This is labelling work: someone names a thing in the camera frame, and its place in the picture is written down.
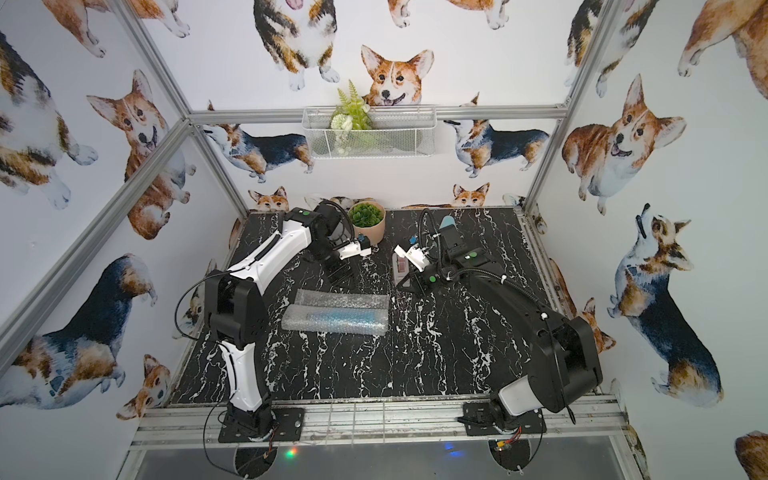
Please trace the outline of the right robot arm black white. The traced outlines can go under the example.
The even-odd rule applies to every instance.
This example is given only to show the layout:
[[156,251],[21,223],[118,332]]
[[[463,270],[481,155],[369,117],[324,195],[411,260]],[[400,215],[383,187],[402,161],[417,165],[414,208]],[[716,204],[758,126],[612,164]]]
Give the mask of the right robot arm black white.
[[466,242],[455,220],[440,225],[431,209],[420,212],[410,247],[395,248],[409,271],[396,289],[420,298],[460,285],[512,323],[528,346],[529,361],[517,380],[491,394],[493,425],[509,429],[520,417],[541,409],[557,413],[603,381],[594,332],[582,317],[569,318],[513,282],[500,263]]

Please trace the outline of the white tape dispenser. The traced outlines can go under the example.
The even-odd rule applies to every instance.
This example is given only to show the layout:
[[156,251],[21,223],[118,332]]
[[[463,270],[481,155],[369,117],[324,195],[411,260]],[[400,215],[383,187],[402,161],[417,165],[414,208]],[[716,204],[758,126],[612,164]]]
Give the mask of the white tape dispenser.
[[405,257],[399,256],[397,253],[392,254],[392,274],[393,282],[399,283],[407,277],[409,274],[409,262]]

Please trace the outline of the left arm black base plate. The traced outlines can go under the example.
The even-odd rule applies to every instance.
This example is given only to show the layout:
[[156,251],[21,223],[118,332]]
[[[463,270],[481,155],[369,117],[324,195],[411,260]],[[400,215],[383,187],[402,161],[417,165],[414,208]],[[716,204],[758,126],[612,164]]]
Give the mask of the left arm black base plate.
[[253,412],[246,412],[229,405],[218,441],[222,444],[299,441],[305,413],[306,410],[303,408],[272,408],[269,405],[262,405]]

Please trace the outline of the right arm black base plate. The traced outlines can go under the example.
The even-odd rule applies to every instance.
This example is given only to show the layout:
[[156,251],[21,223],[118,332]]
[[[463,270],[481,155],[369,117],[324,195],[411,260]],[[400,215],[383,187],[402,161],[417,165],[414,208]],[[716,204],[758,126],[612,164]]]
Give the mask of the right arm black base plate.
[[547,432],[546,424],[539,413],[530,411],[521,416],[513,416],[506,413],[495,401],[464,403],[462,414],[457,421],[464,426],[466,434],[470,437]]

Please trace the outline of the clear bubble wrap sheet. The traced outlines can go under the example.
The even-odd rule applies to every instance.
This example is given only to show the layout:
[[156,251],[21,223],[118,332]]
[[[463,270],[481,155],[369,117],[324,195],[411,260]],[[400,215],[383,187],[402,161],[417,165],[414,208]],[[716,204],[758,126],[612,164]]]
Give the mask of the clear bubble wrap sheet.
[[300,289],[281,319],[284,330],[383,336],[389,330],[389,297]]

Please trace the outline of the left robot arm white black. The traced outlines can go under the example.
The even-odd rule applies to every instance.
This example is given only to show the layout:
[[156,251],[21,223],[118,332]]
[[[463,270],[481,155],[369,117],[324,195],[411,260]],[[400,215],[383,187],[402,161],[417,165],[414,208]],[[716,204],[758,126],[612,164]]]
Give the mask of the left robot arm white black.
[[338,226],[353,231],[347,212],[322,201],[313,210],[294,208],[264,243],[225,271],[204,279],[204,321],[222,354],[230,386],[226,419],[250,436],[262,438],[275,423],[265,376],[258,371],[255,347],[269,323],[264,294],[284,267],[303,251],[319,262],[333,284],[352,275],[349,259],[371,253],[370,240],[354,234],[334,242]]

